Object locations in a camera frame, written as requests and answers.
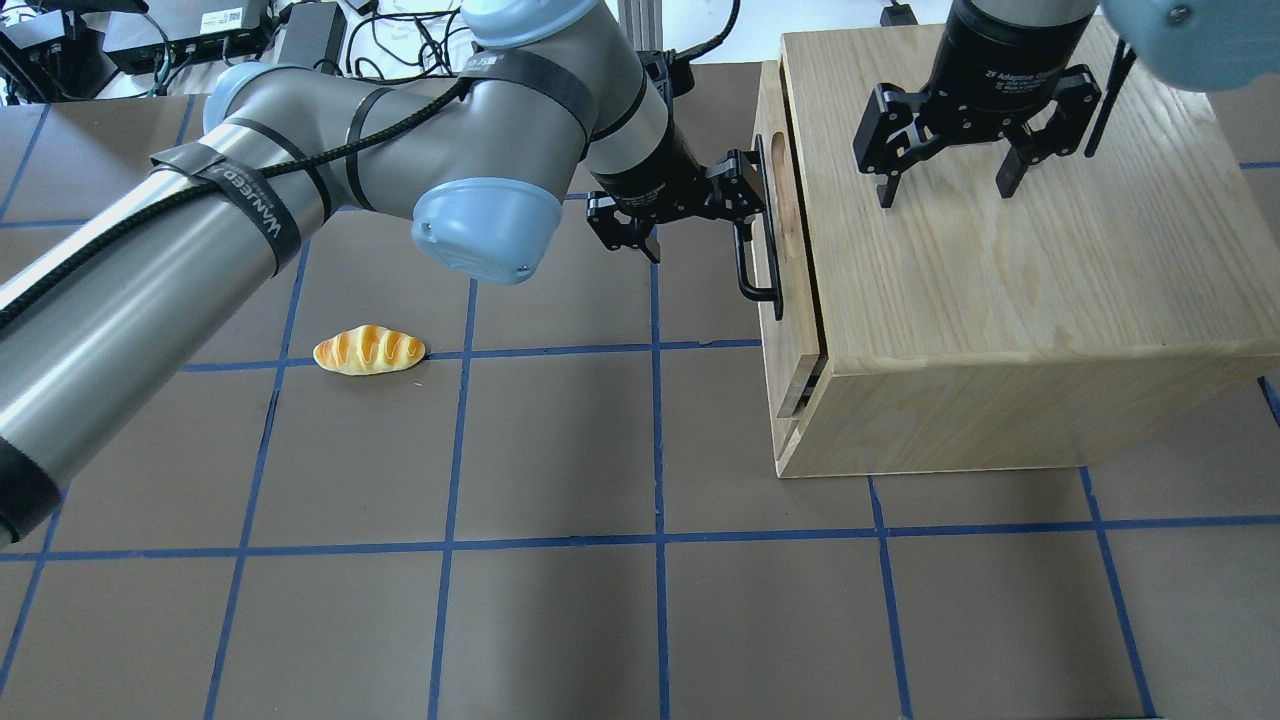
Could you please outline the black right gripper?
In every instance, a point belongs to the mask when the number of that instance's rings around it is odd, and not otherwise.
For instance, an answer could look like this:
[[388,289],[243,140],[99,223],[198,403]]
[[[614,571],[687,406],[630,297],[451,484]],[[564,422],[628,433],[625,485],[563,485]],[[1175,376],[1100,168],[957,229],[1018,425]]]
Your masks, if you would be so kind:
[[1005,140],[1010,149],[995,183],[1002,199],[1011,199],[1032,167],[1078,150],[1100,99],[1084,64],[1057,59],[1046,68],[1018,68],[1004,53],[983,61],[945,40],[916,92],[874,86],[852,151],[861,173],[884,177],[876,195],[888,209],[915,164],[948,147]]

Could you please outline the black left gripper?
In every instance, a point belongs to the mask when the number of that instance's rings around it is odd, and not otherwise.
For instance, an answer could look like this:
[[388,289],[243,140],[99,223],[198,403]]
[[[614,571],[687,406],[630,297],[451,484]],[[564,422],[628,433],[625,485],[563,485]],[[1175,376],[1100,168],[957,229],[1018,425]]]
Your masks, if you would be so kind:
[[768,208],[758,151],[730,150],[704,167],[689,150],[658,150],[618,173],[599,172],[588,156],[586,168],[602,187],[589,193],[588,225],[607,250],[636,250],[654,265],[660,263],[657,225],[690,217],[745,225]]

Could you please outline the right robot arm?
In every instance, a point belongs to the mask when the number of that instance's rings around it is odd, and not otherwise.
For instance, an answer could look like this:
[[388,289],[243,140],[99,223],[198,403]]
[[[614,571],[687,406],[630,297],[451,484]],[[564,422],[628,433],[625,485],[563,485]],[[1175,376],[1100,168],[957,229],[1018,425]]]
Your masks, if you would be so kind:
[[1004,141],[1010,199],[1044,159],[1097,152],[1135,67],[1184,91],[1242,88],[1277,72],[1277,33],[1275,1],[955,1],[927,82],[877,85],[852,154],[891,208],[916,164]]

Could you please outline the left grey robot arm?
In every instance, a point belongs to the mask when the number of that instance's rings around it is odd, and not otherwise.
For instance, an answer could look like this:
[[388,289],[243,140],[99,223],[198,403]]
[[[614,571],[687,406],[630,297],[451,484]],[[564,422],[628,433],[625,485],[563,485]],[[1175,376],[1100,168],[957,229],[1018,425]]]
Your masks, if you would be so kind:
[[248,61],[218,79],[204,135],[3,284],[3,543],[284,269],[337,209],[410,222],[454,272],[538,269],[575,169],[600,184],[608,249],[660,256],[655,225],[765,210],[759,150],[700,165],[671,106],[671,53],[640,55],[600,1],[465,1],[476,53],[440,96]]

